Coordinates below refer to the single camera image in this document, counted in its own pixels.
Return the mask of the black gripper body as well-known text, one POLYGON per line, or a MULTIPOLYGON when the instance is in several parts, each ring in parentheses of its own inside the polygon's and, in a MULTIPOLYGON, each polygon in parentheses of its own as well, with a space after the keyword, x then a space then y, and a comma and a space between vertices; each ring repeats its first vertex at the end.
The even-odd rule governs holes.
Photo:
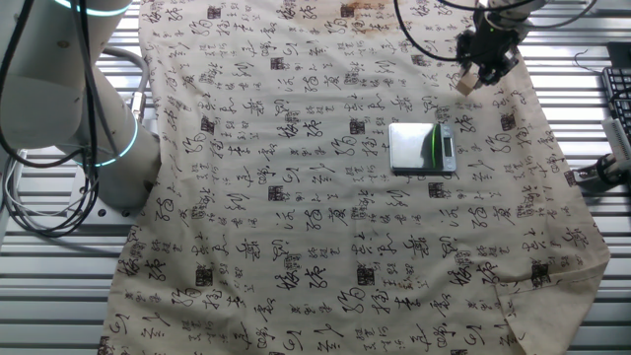
POLYGON ((501 30, 487 19, 488 13, 473 14, 474 31, 469 44, 470 59, 477 65, 500 65, 509 49, 516 45, 519 35, 515 30, 501 30))

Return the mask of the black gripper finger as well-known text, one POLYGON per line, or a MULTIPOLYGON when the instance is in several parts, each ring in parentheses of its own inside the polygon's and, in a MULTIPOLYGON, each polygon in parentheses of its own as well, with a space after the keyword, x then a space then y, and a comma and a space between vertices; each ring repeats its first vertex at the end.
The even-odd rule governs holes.
POLYGON ((464 78, 475 63, 472 52, 474 40, 475 32, 473 30, 465 30, 457 37, 456 59, 459 65, 459 76, 461 79, 464 78))
POLYGON ((490 61, 482 62, 479 65, 478 70, 479 84, 482 86, 496 85, 518 63, 519 59, 511 52, 507 52, 504 55, 493 58, 490 61))

